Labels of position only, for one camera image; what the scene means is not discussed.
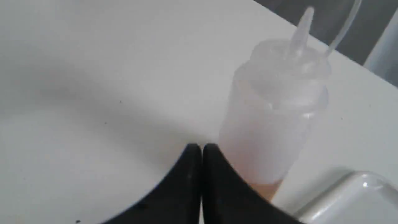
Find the translucent bottle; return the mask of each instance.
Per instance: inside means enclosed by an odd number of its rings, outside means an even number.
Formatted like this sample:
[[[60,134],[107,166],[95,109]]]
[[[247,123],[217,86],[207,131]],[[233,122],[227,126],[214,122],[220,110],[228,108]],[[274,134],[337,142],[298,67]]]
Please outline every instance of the translucent bottle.
[[[328,105],[327,58],[359,5],[326,52],[307,46],[314,14],[308,8],[291,40],[259,43],[236,70],[219,145],[246,182],[277,183],[298,158],[314,120]]]

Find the plastic squeeze bottle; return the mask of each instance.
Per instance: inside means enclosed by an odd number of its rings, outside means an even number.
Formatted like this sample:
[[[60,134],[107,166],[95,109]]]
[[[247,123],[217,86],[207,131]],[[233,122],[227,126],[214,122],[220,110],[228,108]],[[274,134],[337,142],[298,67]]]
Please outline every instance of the plastic squeeze bottle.
[[[247,183],[279,183],[297,159],[311,125],[328,105],[327,58],[359,5],[357,1],[326,52],[307,46],[314,15],[308,8],[291,40],[259,43],[235,71],[219,145]]]

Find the white table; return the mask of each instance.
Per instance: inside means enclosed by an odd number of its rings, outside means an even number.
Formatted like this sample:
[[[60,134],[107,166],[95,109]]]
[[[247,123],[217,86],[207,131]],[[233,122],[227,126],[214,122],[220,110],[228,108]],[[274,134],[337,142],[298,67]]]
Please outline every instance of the white table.
[[[6,0],[0,30],[0,222],[70,224],[121,212],[185,143],[217,141],[233,72],[294,26],[250,0]],[[329,109],[274,199],[288,212],[347,169],[398,183],[398,91],[330,63]]]

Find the white plastic container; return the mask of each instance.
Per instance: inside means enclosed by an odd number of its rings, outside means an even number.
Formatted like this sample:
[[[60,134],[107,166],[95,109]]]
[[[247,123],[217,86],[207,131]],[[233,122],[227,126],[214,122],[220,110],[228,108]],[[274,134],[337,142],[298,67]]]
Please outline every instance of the white plastic container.
[[[328,105],[328,56],[358,11],[326,52],[307,46],[314,14],[308,8],[291,40],[259,43],[233,78],[219,145],[240,176],[251,184],[283,179],[303,148],[314,120]]]

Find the black object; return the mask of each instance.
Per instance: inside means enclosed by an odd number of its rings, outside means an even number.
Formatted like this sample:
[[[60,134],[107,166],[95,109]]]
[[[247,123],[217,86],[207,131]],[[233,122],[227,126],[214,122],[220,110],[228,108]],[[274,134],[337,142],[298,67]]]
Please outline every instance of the black object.
[[[162,182],[144,199],[104,224],[301,224],[263,200],[215,144],[189,144]]]

